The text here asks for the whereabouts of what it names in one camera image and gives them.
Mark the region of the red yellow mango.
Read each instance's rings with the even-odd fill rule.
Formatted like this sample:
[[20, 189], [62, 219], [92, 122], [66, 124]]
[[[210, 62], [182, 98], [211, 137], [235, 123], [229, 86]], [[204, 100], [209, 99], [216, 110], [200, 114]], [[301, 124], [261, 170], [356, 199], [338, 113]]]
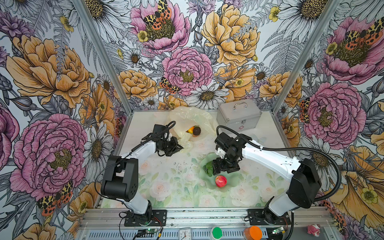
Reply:
[[194, 134], [194, 129], [195, 129], [195, 127], [191, 127], [186, 132], [193, 135]]

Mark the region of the translucent plastic bag orange print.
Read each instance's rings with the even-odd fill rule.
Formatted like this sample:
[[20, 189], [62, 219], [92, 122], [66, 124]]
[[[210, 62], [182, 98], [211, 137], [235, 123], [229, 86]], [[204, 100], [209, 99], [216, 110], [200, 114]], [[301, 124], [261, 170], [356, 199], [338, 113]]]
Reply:
[[[177, 107], [169, 112], [168, 120], [170, 122], [176, 122], [170, 132], [183, 147], [182, 153], [192, 150], [194, 143], [216, 135], [216, 128], [218, 126], [216, 117], [207, 111], [195, 107]], [[186, 132], [194, 126], [201, 128], [201, 134], [199, 136], [194, 136]]]

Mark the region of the dark avocado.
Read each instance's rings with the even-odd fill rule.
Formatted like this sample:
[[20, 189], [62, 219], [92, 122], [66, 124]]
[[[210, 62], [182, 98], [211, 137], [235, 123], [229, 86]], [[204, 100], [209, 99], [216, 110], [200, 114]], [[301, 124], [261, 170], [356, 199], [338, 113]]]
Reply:
[[201, 134], [201, 128], [199, 126], [194, 126], [193, 128], [193, 135], [199, 136]]

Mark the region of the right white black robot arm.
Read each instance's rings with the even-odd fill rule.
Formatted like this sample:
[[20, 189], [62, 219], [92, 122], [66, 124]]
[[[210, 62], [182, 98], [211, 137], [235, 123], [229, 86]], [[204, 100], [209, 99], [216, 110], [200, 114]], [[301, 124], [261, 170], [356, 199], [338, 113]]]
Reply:
[[218, 158], [213, 160], [213, 175], [240, 170], [242, 159], [254, 161], [279, 174], [289, 182], [286, 192], [272, 197], [256, 218], [267, 224], [276, 224], [287, 212], [308, 209], [316, 201], [321, 181], [312, 161], [297, 160], [281, 155], [281, 151], [268, 150], [250, 137], [239, 134], [232, 138], [220, 133], [215, 139]]

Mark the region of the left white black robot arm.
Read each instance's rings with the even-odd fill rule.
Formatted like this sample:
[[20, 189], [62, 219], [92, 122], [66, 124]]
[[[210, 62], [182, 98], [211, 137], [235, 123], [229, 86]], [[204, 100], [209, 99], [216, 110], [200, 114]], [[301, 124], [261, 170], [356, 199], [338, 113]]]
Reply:
[[128, 209], [125, 221], [127, 226], [148, 226], [158, 220], [153, 214], [151, 202], [138, 192], [139, 166], [154, 154], [171, 157], [183, 149], [177, 138], [170, 133], [175, 125], [175, 121], [165, 126], [155, 124], [153, 131], [130, 152], [122, 156], [111, 156], [107, 161], [101, 195], [121, 202]]

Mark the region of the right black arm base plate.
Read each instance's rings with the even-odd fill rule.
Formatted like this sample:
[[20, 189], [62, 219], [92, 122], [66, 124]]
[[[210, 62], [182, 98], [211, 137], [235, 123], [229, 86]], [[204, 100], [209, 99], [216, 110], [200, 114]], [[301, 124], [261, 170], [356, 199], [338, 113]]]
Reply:
[[288, 213], [279, 217], [271, 211], [265, 209], [248, 209], [247, 215], [244, 217], [244, 221], [249, 222], [251, 226], [288, 226], [291, 224]]

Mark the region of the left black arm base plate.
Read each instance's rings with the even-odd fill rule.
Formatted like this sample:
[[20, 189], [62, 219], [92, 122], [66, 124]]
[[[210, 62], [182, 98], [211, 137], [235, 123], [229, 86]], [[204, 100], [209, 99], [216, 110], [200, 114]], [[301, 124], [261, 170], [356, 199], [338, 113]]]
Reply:
[[152, 213], [144, 215], [134, 214], [131, 211], [125, 212], [125, 227], [164, 227], [167, 222], [167, 210], [152, 210]]

